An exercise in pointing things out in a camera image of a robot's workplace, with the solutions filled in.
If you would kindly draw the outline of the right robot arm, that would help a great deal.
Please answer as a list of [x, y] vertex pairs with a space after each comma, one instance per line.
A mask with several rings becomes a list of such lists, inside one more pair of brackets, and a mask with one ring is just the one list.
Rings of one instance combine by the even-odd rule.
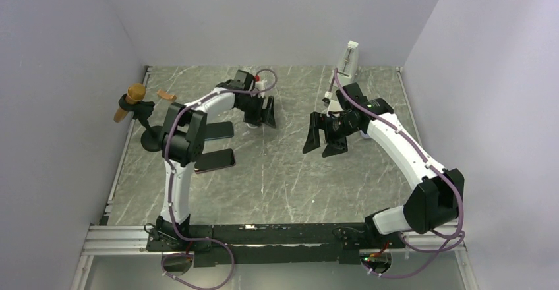
[[368, 100], [356, 83], [336, 92], [341, 109], [333, 115], [313, 111], [302, 152], [320, 147], [324, 135], [326, 158], [348, 151], [347, 137], [362, 132], [373, 139], [399, 167], [411, 195], [397, 207], [377, 211], [364, 219], [363, 238], [374, 248], [390, 235], [413, 231], [424, 234], [455, 219], [463, 219], [465, 178], [458, 169], [447, 169], [419, 146], [382, 98]]

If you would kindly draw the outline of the black phone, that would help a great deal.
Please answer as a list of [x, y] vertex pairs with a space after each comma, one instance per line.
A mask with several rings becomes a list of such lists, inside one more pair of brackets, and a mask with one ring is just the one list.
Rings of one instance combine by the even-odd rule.
[[233, 149], [227, 148], [214, 152], [203, 153], [194, 165], [195, 173], [206, 173], [228, 167], [236, 164]]

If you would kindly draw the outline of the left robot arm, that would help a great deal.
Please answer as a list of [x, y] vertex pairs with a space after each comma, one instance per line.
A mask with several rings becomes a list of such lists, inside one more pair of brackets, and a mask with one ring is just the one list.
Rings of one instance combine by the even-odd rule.
[[258, 73], [238, 70], [233, 79], [217, 84], [201, 98], [169, 106], [159, 135], [165, 161], [165, 200], [155, 228], [172, 250], [185, 248], [191, 239], [190, 184], [195, 163], [202, 156], [208, 121], [238, 109], [252, 127], [276, 127], [274, 98], [266, 96], [276, 84], [277, 80], [268, 84]]

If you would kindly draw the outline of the blue phone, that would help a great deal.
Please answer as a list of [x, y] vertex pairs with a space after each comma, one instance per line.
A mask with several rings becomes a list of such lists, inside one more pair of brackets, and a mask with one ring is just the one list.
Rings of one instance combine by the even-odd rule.
[[205, 141], [234, 137], [234, 125], [231, 121], [210, 123], [206, 125]]

